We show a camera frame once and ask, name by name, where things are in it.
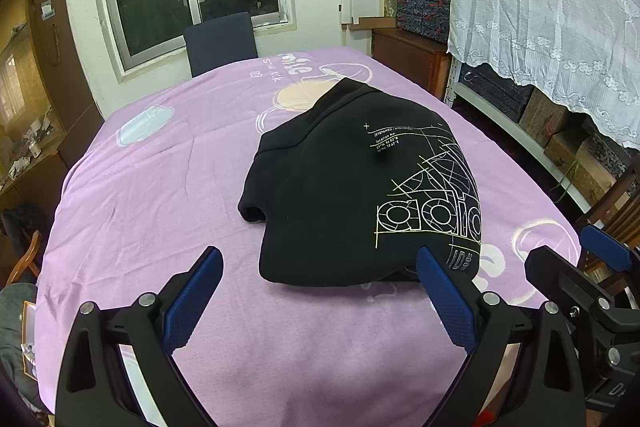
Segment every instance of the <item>black sweatshirt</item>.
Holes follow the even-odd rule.
[[[271,282],[402,280],[423,246],[478,272],[478,190],[449,126],[349,78],[262,136],[238,209],[266,221],[260,274]]]

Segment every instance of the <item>cardboard box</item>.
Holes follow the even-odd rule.
[[[546,94],[536,88],[518,124],[542,147],[546,147],[554,134],[567,127],[570,115],[564,105],[551,102]]]
[[[545,155],[578,189],[589,202],[595,204],[613,186],[616,179],[589,152],[588,134],[579,127],[567,129],[553,135],[545,147]],[[624,194],[602,219],[608,223],[628,201]]]

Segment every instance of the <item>wooden cabinet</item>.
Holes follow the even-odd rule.
[[[55,14],[42,20],[42,4],[47,2]],[[28,0],[28,17],[42,83],[62,129],[68,132],[94,105],[94,97],[80,65],[66,0]]]
[[[451,66],[446,44],[398,28],[379,28],[373,30],[373,58],[444,99]]]

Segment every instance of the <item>box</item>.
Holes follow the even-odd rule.
[[[443,0],[398,0],[398,11],[411,15],[426,15],[436,10],[442,13],[449,26],[449,3]]]
[[[588,134],[579,127],[554,134],[545,147],[545,155],[562,172],[568,173],[569,181],[589,204],[596,204],[616,179],[589,152],[587,137]],[[623,194],[602,218],[602,222],[608,223],[628,200],[628,194]]]
[[[422,25],[420,35],[430,38],[433,41],[446,44],[449,40],[449,26]]]
[[[546,147],[554,134],[566,129],[570,115],[564,105],[551,102],[536,88],[518,124],[542,147]]]
[[[422,31],[422,19],[419,15],[398,12],[396,16],[398,27],[409,32],[418,33]]]
[[[519,86],[510,78],[503,78],[488,64],[472,68],[462,64],[460,82],[518,123],[529,102],[533,86]]]
[[[631,164],[631,155],[638,154],[637,151],[633,151],[632,149],[624,149],[597,130],[593,130],[593,135],[589,139],[589,152],[593,154],[593,157],[616,179],[620,178],[626,171],[626,167]],[[633,182],[627,190],[629,196],[632,195],[637,188],[638,182]]]

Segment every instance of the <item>blue chair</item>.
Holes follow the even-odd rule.
[[[258,58],[254,26],[247,12],[234,13],[189,26],[184,31],[191,76],[220,66]]]

